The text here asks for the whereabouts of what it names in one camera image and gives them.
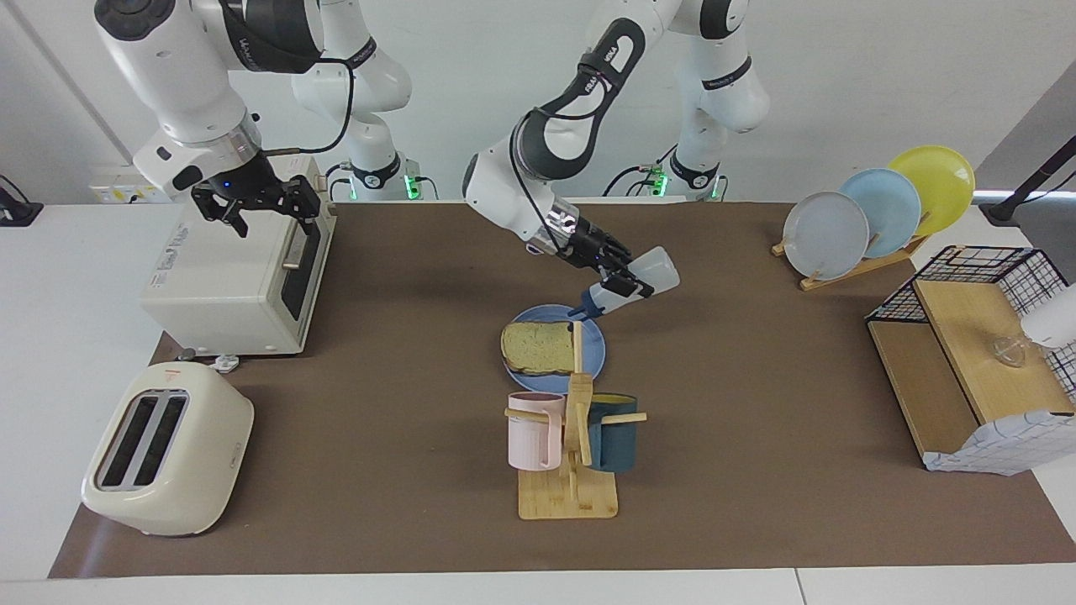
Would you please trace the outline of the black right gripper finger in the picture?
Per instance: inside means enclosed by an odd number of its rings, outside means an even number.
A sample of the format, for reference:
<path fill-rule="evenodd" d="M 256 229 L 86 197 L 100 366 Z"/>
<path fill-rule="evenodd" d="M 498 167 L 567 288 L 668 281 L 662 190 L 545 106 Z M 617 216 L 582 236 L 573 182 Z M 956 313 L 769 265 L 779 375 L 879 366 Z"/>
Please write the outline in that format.
<path fill-rule="evenodd" d="M 238 202 L 220 198 L 212 187 L 193 187 L 192 200 L 206 221 L 230 226 L 240 238 L 247 236 L 247 223 L 241 217 L 241 207 Z"/>
<path fill-rule="evenodd" d="M 273 188 L 274 210 L 286 217 L 296 219 L 307 236 L 320 233 L 316 219 L 322 210 L 322 199 L 306 175 L 293 175 Z"/>

